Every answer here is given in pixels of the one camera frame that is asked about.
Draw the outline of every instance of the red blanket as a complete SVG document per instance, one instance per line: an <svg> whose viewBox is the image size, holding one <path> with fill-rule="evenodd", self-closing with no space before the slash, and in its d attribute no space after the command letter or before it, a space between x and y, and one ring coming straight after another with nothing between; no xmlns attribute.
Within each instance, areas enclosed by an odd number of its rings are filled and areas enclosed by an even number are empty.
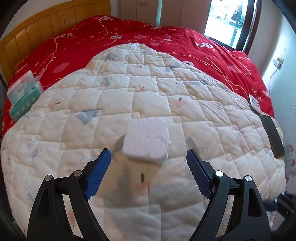
<svg viewBox="0 0 296 241"><path fill-rule="evenodd" d="M271 100L260 73L242 52L228 50L186 28L154 27L138 21L96 16L63 34L51 38L33 51L18 67L12 85L28 70L47 89L66 75L84 68L96 54L115 45L144 43L158 52L168 53L223 82L230 90L247 98L253 95L261 110L273 116ZM2 134L14 122L6 102Z"/></svg>

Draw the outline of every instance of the white foam block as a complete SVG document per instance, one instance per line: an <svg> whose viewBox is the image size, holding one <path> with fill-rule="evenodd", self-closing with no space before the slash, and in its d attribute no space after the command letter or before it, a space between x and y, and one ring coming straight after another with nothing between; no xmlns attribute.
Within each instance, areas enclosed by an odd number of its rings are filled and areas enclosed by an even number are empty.
<svg viewBox="0 0 296 241"><path fill-rule="evenodd" d="M162 164L168 157L170 134L160 117L131 119L123 141L123 153L133 159Z"/></svg>

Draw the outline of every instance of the white quilt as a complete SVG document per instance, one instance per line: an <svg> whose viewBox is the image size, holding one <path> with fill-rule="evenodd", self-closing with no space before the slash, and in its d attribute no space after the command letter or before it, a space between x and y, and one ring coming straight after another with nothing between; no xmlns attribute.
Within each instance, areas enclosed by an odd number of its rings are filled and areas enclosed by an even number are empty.
<svg viewBox="0 0 296 241"><path fill-rule="evenodd" d="M122 153L128 121L147 117L168 123L171 145L161 166ZM190 238L208 204L186 164L190 148L229 177L251 175L263 199L285 189L284 162L274 158L259 117L243 97L168 54L125 44L46 90L4 136L4 180L22 231L27 233L43 178L69 176L103 148L111 150L112 162L89 202L111 241ZM65 205L78 234L69 199ZM230 212L231 200L219 234Z"/></svg>

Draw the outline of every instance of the window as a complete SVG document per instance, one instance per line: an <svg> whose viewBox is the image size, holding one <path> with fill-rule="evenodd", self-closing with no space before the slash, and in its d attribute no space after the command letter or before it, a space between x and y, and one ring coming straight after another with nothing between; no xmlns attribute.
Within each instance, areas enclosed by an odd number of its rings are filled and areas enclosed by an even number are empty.
<svg viewBox="0 0 296 241"><path fill-rule="evenodd" d="M205 36L230 49L249 49L260 12L261 0L212 0Z"/></svg>

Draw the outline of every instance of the teal box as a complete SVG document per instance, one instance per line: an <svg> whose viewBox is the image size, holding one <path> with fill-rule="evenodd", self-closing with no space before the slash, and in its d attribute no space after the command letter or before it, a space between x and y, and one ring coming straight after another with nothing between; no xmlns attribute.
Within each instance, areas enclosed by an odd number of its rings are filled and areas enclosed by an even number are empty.
<svg viewBox="0 0 296 241"><path fill-rule="evenodd" d="M16 105L16 103L35 86L35 78L32 71L29 70L8 89L7 97L10 103Z"/></svg>
<svg viewBox="0 0 296 241"><path fill-rule="evenodd" d="M13 106L9 115L17 122L24 114L26 114L31 106L37 101L41 93L43 92L42 87L40 87L39 82L35 85L33 89L27 92L17 103Z"/></svg>

